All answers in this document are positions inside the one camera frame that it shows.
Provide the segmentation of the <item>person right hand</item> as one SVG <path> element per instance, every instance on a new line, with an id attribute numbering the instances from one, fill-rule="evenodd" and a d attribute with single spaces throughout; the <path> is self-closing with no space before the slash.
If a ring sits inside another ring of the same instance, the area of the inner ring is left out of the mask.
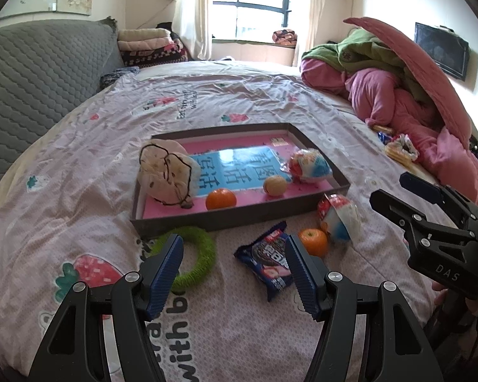
<path id="1" fill-rule="evenodd" d="M 436 297 L 434 299 L 434 305 L 439 306 L 444 304 L 446 297 L 448 295 L 449 289 L 442 284 L 433 281 L 432 282 L 432 290 L 436 292 Z"/>

